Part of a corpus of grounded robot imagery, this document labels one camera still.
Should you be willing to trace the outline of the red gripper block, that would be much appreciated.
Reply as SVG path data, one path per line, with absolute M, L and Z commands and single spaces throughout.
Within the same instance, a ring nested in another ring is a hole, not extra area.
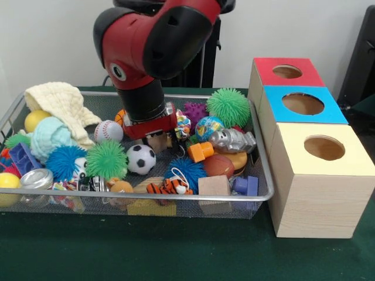
M 131 139 L 142 139 L 148 135 L 153 135 L 159 132 L 169 132 L 177 127 L 176 112 L 173 111 L 171 114 L 158 117 L 145 122 L 136 123 L 131 121 L 127 114 L 123 116 L 123 131 Z M 176 132 L 170 132 L 172 152 L 175 156 L 179 153 L 179 142 L 176 136 Z

